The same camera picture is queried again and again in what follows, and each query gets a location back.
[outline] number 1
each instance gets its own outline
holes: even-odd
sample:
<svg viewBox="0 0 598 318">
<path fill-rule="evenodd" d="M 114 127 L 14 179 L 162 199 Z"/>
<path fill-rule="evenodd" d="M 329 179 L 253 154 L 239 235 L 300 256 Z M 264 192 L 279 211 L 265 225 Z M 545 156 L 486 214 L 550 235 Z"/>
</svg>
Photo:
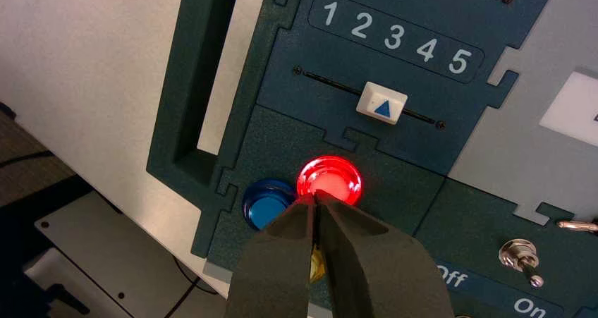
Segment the number 1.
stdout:
<svg viewBox="0 0 598 318">
<path fill-rule="evenodd" d="M 336 2 L 332 2 L 327 6 L 324 6 L 324 9 L 330 10 L 328 12 L 328 17 L 326 18 L 326 25 L 330 25 L 332 23 L 332 18 L 334 17 L 334 13 L 336 12 L 336 6 L 338 4 Z"/>
</svg>

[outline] toggle switch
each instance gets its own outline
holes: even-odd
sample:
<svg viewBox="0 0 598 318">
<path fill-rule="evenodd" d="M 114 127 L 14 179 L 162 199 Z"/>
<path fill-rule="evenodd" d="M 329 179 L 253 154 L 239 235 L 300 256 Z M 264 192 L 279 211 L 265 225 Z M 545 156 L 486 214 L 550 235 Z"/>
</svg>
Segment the toggle switch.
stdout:
<svg viewBox="0 0 598 318">
<path fill-rule="evenodd" d="M 564 228 L 570 231 L 590 232 L 598 235 L 598 221 L 594 223 L 586 223 L 584 221 L 559 221 L 556 225 L 559 228 Z"/>
<path fill-rule="evenodd" d="M 506 242 L 499 250 L 499 259 L 504 266 L 523 272 L 532 287 L 541 288 L 544 285 L 544 279 L 536 270 L 540 264 L 536 247 L 529 240 L 513 239 Z"/>
</svg>

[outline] number 3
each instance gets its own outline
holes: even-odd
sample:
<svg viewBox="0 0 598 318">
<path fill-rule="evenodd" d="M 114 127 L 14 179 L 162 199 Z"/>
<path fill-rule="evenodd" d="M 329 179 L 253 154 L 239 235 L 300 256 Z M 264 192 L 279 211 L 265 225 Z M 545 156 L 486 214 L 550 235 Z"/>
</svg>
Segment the number 3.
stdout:
<svg viewBox="0 0 598 318">
<path fill-rule="evenodd" d="M 465 61 L 465 59 L 461 56 L 467 56 L 470 57 L 471 53 L 467 50 L 463 50 L 463 49 L 459 49 L 457 51 L 457 53 L 455 54 L 455 56 L 453 56 L 453 62 L 459 62 L 459 69 L 455 69 L 455 65 L 454 63 L 451 63 L 448 65 L 448 69 L 452 72 L 452 73 L 462 73 L 463 71 L 465 71 L 465 69 L 467 68 L 467 62 Z"/>
<path fill-rule="evenodd" d="M 398 30 L 396 34 L 392 34 L 391 37 L 394 38 L 394 44 L 391 44 L 391 41 L 386 38 L 384 39 L 384 45 L 386 45 L 389 49 L 396 49 L 401 45 L 401 37 L 405 34 L 405 28 L 401 27 L 398 24 L 395 24 L 391 27 L 391 31 Z"/>
</svg>

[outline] red button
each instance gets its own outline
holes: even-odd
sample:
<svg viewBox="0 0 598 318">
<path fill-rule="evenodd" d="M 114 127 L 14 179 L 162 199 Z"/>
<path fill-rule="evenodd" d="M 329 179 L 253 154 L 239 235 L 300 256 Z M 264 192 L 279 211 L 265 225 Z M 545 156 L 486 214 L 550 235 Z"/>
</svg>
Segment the red button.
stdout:
<svg viewBox="0 0 598 318">
<path fill-rule="evenodd" d="M 355 206 L 361 196 L 361 176 L 348 160 L 338 156 L 321 156 L 307 163 L 297 178 L 297 193 L 314 194 L 323 190 Z"/>
</svg>

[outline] table surface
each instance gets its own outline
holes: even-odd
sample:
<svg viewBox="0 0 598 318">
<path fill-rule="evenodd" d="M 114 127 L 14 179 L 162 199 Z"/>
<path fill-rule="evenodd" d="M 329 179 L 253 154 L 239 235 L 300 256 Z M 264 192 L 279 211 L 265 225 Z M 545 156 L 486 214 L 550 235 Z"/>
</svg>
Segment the table surface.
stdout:
<svg viewBox="0 0 598 318">
<path fill-rule="evenodd" d="M 0 101 L 224 297 L 190 253 L 200 210 L 145 170 L 180 0 L 0 0 Z M 261 0 L 238 0 L 199 146 L 217 152 Z"/>
</svg>

